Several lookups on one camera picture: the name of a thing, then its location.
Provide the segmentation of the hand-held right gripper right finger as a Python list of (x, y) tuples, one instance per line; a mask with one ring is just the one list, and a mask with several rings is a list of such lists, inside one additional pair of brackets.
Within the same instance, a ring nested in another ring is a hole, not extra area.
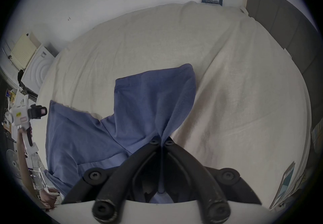
[(228, 201), (262, 205), (237, 170), (205, 167), (171, 138), (163, 147), (163, 179), (173, 203), (198, 202), (204, 223), (226, 222), (231, 215)]

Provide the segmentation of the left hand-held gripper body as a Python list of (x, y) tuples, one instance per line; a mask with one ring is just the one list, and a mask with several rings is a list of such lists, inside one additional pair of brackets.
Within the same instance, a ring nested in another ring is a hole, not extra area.
[(24, 97), (23, 105), (14, 106), (5, 114), (12, 125), (26, 131), (26, 133), (22, 134), (22, 138), (27, 155), (38, 152), (36, 143), (32, 141), (30, 121), (33, 119), (41, 119), (41, 117), (46, 115), (47, 108), (41, 105), (29, 104), (29, 96)]

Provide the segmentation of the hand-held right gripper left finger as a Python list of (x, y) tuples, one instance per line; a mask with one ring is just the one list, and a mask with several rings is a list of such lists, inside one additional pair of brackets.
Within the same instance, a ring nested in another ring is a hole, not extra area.
[(160, 139), (154, 138), (120, 166), (86, 170), (62, 204), (94, 200), (91, 211), (98, 222), (119, 222), (126, 200), (149, 203), (157, 193), (160, 154)]

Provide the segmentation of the person's left hand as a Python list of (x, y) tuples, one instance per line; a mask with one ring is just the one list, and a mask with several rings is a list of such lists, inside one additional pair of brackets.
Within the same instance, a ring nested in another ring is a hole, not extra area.
[(31, 139), (31, 144), (32, 144), (32, 127), (31, 123), (26, 123), (22, 125), (17, 126), (17, 143), (25, 145), (25, 138), (24, 137), (29, 137)]

